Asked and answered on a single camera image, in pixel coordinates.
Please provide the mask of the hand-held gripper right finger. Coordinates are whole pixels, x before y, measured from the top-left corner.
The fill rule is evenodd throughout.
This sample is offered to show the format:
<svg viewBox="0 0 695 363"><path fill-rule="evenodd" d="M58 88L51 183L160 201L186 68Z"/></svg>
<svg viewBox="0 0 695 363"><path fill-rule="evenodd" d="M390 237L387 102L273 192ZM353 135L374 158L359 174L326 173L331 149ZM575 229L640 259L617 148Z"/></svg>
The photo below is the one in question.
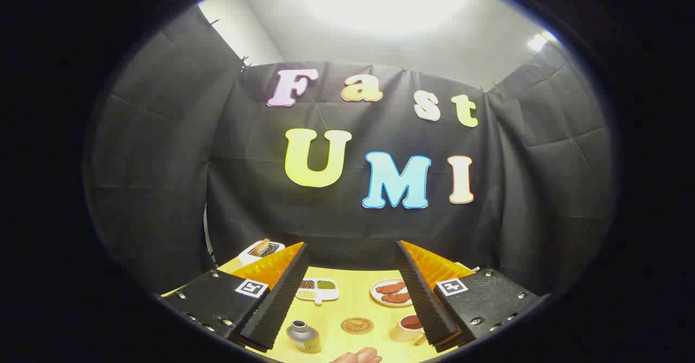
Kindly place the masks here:
<svg viewBox="0 0 695 363"><path fill-rule="evenodd" d="M496 269L472 271L406 241L396 243L395 265L437 352L499 333L544 301Z"/></svg>

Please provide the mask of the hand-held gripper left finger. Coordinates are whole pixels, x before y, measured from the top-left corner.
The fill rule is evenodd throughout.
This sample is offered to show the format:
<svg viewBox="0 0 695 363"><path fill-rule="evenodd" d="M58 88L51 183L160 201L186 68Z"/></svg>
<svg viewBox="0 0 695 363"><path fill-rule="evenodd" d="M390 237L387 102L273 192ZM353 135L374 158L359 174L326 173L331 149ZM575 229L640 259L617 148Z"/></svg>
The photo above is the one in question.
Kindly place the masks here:
<svg viewBox="0 0 695 363"><path fill-rule="evenodd" d="M204 333L266 352L307 269L306 244L299 242L233 272L210 269L160 301Z"/></svg>

